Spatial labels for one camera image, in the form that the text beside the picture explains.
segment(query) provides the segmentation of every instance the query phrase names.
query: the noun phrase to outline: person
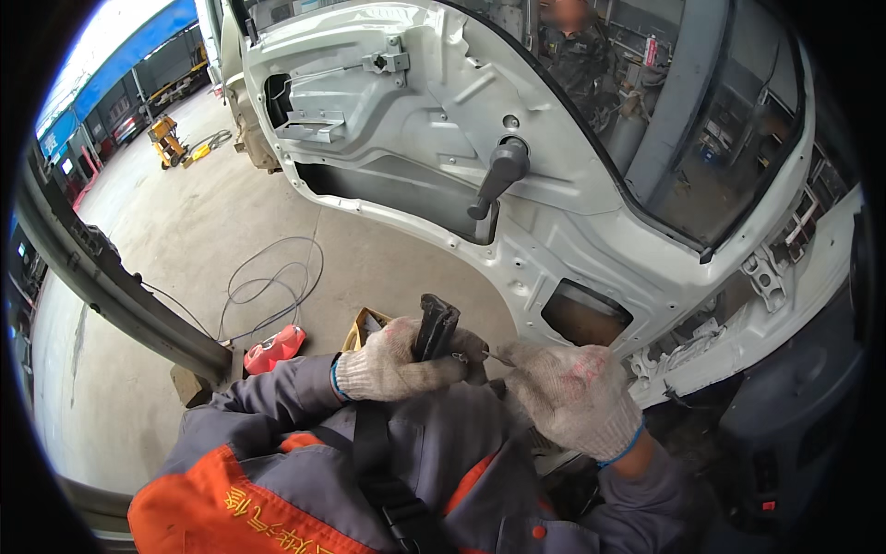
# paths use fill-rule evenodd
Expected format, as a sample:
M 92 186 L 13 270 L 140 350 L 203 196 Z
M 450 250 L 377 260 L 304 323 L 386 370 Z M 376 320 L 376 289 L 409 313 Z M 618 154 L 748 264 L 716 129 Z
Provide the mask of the person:
M 611 47 L 597 25 L 597 12 L 586 0 L 553 0 L 541 16 L 540 59 L 582 117 L 591 121 L 595 108 L 612 97 L 600 96 L 595 81 L 610 75 L 615 64 Z M 609 89 L 615 91 L 611 83 Z
M 394 319 L 358 351 L 278 362 L 186 411 L 159 476 L 130 505 L 139 551 L 402 551 L 354 471 L 366 401 L 383 402 L 390 472 L 451 551 L 653 552 L 679 534 L 680 470 L 608 348 L 499 350 L 515 366 L 508 394 L 538 431 L 602 466 L 605 504 L 573 522 L 551 507 L 505 402 L 463 382 L 483 370 L 486 343 L 457 329 L 449 346 L 464 362 L 414 363 L 419 326 Z

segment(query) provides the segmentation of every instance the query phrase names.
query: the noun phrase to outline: white car door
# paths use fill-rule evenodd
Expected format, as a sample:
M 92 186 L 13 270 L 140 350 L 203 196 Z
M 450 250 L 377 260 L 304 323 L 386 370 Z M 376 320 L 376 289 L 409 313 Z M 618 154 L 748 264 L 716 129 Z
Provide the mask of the white car door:
M 848 274 L 859 187 L 816 144 L 802 45 L 752 2 L 664 3 L 679 31 L 651 59 L 606 3 L 576 41 L 517 0 L 231 2 L 296 190 L 465 260 L 524 339 L 610 344 L 642 407 L 759 361 Z M 582 44 L 606 69 L 570 82 L 595 75 Z M 525 176 L 472 218 L 491 157 L 501 180 L 522 150 Z

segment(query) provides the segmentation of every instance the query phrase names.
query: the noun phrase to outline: glove cuff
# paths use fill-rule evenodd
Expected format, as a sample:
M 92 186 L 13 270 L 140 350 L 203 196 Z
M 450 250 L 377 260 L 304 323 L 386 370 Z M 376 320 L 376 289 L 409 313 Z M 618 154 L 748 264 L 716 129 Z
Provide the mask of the glove cuff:
M 594 445 L 587 452 L 605 466 L 621 458 L 634 444 L 643 429 L 643 412 L 637 407 L 627 389 L 607 414 L 602 425 L 595 429 Z
M 332 384 L 338 392 L 350 400 L 364 400 L 375 390 L 372 381 L 364 351 L 341 353 L 332 374 Z

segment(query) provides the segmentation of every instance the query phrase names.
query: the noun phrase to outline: red plastic bottle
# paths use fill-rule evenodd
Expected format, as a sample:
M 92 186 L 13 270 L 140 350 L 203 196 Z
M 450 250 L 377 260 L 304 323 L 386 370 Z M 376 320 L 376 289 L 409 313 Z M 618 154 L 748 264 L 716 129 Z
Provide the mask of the red plastic bottle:
M 277 362 L 289 360 L 299 352 L 306 336 L 301 327 L 286 325 L 278 334 L 249 349 L 243 356 L 246 371 L 250 375 L 272 371 Z

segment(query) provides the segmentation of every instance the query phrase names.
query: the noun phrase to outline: white cotton glove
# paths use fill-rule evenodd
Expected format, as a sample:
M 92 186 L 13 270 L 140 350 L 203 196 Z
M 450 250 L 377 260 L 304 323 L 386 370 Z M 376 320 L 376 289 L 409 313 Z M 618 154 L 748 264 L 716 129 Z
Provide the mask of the white cotton glove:
M 627 392 L 627 375 L 607 347 L 537 347 L 512 342 L 499 357 L 515 369 L 504 378 L 541 434 L 601 464 L 636 439 L 642 413 Z
M 452 352 L 465 354 L 466 363 L 451 355 L 414 362 L 412 346 L 420 327 L 418 319 L 398 317 L 369 335 L 360 350 L 342 352 L 332 368 L 336 392 L 349 400 L 393 402 L 452 385 L 478 371 L 483 373 L 483 351 L 488 346 L 464 329 L 455 330 L 449 346 Z

